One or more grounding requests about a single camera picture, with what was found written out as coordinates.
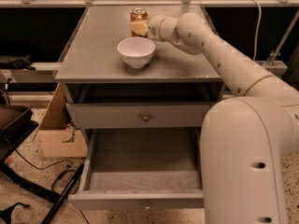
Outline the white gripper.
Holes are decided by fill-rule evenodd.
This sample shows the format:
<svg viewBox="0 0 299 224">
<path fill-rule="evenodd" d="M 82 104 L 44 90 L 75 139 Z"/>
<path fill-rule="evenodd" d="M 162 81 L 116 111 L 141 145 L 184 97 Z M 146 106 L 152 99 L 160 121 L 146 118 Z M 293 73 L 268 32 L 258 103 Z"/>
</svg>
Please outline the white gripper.
<svg viewBox="0 0 299 224">
<path fill-rule="evenodd" d="M 149 27 L 146 22 L 131 21 L 130 29 L 133 36 L 148 36 L 156 41 L 173 43 L 178 41 L 177 23 L 178 18 L 158 15 L 149 19 Z"/>
</svg>

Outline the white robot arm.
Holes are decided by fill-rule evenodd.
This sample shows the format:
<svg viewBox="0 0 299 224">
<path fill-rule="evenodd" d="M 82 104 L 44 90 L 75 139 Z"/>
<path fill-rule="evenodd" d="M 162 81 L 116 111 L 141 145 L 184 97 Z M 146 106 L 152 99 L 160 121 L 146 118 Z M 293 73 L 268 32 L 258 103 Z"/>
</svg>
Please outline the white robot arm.
<svg viewBox="0 0 299 224">
<path fill-rule="evenodd" d="M 288 224 L 280 160 L 299 145 L 299 92 L 216 35 L 200 13 L 130 28 L 203 53 L 233 94 L 209 109 L 201 130 L 206 224 Z"/>
</svg>

